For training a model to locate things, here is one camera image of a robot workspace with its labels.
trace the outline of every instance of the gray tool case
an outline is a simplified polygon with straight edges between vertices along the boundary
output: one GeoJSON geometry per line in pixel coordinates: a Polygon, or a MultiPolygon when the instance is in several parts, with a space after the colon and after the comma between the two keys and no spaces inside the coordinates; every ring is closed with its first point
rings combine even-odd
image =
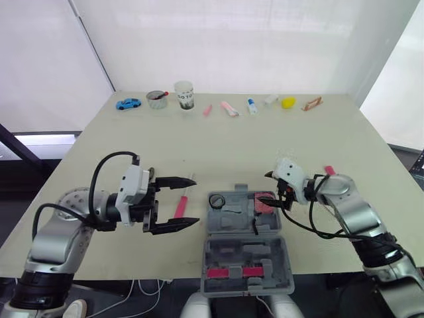
{"type": "Polygon", "coordinates": [[[235,191],[209,194],[207,231],[201,292],[206,297],[290,294],[294,291],[286,243],[278,236],[279,211],[263,205],[257,197],[270,191],[235,191]],[[211,198],[222,196],[222,207],[211,206],[211,198]],[[257,229],[255,235],[253,220],[257,229]]]}

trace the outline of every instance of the glass cup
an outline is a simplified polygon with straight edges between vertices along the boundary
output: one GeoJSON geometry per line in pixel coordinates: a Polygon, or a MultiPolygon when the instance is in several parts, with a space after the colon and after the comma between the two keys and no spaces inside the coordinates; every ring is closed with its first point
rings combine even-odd
{"type": "Polygon", "coordinates": [[[189,81],[177,81],[174,89],[181,108],[192,109],[194,107],[193,84],[189,81]]]}

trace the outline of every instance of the pink object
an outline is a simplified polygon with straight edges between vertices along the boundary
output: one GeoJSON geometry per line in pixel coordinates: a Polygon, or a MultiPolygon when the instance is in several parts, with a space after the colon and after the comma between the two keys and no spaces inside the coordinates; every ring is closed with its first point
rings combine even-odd
{"type": "Polygon", "coordinates": [[[261,266],[243,268],[243,277],[262,277],[263,275],[264,268],[261,266]]]}
{"type": "Polygon", "coordinates": [[[184,216],[184,211],[186,210],[188,198],[183,195],[178,203],[177,209],[175,210],[174,218],[179,218],[184,216]]]}
{"type": "Polygon", "coordinates": [[[206,107],[206,109],[203,111],[203,116],[208,117],[211,110],[212,110],[212,105],[209,105],[208,107],[206,107]]]}
{"type": "Polygon", "coordinates": [[[334,176],[336,174],[336,172],[334,171],[332,166],[325,166],[324,170],[327,174],[329,174],[330,176],[334,176]]]}
{"type": "Polygon", "coordinates": [[[210,268],[206,271],[206,278],[228,278],[229,276],[228,268],[210,268]]]}
{"type": "Polygon", "coordinates": [[[221,107],[223,109],[225,109],[227,111],[228,115],[230,115],[231,117],[236,117],[236,116],[239,115],[239,112],[234,107],[232,107],[230,104],[228,104],[226,101],[221,102],[221,107]]]}
{"type": "Polygon", "coordinates": [[[263,214],[272,214],[274,212],[274,208],[262,203],[258,200],[260,197],[270,197],[271,199],[275,199],[275,197],[271,193],[266,192],[255,192],[254,194],[254,210],[263,214]]]}

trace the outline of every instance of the blue toy car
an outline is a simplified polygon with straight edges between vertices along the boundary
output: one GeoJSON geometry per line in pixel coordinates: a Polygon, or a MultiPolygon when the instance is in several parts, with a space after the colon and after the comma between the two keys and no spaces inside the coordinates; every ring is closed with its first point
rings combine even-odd
{"type": "Polygon", "coordinates": [[[137,108],[141,105],[141,101],[137,98],[127,98],[117,103],[117,109],[120,111],[128,108],[137,108]]]}

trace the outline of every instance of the pink screwdriver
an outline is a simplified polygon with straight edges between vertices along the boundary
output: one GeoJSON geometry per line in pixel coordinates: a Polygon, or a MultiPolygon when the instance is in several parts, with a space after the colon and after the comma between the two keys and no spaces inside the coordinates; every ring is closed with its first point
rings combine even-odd
{"type": "MultiPolygon", "coordinates": [[[[193,180],[194,174],[191,174],[190,179],[193,180]]],[[[184,211],[186,210],[186,205],[188,201],[187,197],[188,187],[184,190],[184,194],[181,196],[180,202],[178,203],[177,209],[175,210],[174,218],[177,219],[179,217],[184,216],[184,211]]]]}

